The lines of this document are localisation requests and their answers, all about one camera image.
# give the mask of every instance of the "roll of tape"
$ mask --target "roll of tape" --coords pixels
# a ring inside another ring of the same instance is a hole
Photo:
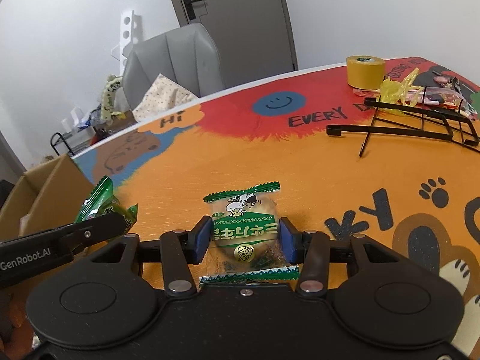
[[[346,74],[349,85],[354,88],[380,89],[385,75],[385,61],[368,55],[349,56],[346,59]]]

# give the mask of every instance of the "chair backrest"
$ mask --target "chair backrest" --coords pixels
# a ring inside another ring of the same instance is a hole
[[[123,74],[123,91],[132,109],[160,73],[198,97],[225,89],[217,47],[197,23],[133,46]]]

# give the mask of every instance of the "beige fabric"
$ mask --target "beige fabric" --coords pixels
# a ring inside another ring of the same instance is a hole
[[[193,93],[159,74],[143,100],[133,110],[133,116],[137,122],[141,122],[194,99],[197,99],[197,96]]]

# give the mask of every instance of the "cardboard box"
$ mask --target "cardboard box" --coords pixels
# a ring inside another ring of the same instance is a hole
[[[72,223],[93,187],[67,155],[26,171],[0,211],[0,240]]]

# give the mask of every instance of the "orange tabletop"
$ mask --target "orange tabletop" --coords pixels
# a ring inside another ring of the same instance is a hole
[[[416,84],[436,86],[433,71],[455,75],[463,95],[480,105],[480,88],[447,68],[423,58],[387,61],[395,80],[417,67]],[[111,177],[125,206],[139,204],[132,231],[141,240],[191,229],[211,214],[203,202],[209,193],[279,181],[278,213],[299,230],[333,239],[363,232],[453,283],[466,305],[453,343],[478,359],[480,153],[442,140],[373,134],[359,158],[365,134],[326,134],[328,124],[369,124],[373,116],[346,77],[344,66],[317,68],[216,93],[101,142],[75,162],[93,183]],[[380,115],[420,126],[409,116]],[[196,279],[206,273],[204,264],[190,268]],[[160,264],[146,264],[143,277],[163,285]],[[342,267],[332,267],[329,287],[345,279]]]

